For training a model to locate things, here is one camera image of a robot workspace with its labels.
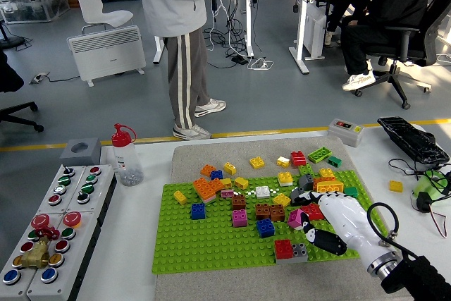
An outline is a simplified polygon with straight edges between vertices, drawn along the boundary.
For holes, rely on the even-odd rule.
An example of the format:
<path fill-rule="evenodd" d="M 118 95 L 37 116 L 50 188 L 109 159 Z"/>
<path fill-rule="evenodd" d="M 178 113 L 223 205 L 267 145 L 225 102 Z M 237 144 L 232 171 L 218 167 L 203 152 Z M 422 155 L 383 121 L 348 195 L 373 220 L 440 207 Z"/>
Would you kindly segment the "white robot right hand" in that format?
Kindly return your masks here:
<path fill-rule="evenodd" d="M 383 275 L 393 270 L 400 257 L 390 247 L 379 245 L 379 237 L 370 227 L 366 211 L 358 201 L 341 192 L 306 192 L 299 196 L 301 205 L 318 204 L 321 213 L 332 225 L 334 233 L 315 228 L 306 214 L 301 216 L 301 229 L 307 240 L 332 254 L 342 255 L 348 249 L 359 253 L 367 271 Z"/>

